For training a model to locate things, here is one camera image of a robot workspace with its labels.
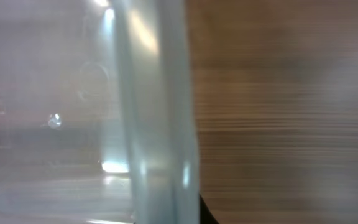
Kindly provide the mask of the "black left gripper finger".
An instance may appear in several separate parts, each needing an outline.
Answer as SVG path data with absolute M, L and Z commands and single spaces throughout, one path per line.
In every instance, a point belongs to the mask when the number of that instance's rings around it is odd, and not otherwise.
M 219 224 L 217 219 L 215 219 L 215 217 L 209 210 L 201 194 L 199 194 L 199 201 L 200 201 L 200 224 Z

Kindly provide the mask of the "clear plastic container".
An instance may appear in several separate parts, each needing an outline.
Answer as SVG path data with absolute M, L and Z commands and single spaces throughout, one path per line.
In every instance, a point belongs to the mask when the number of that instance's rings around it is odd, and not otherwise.
M 183 1 L 0 0 L 0 223 L 198 223 Z

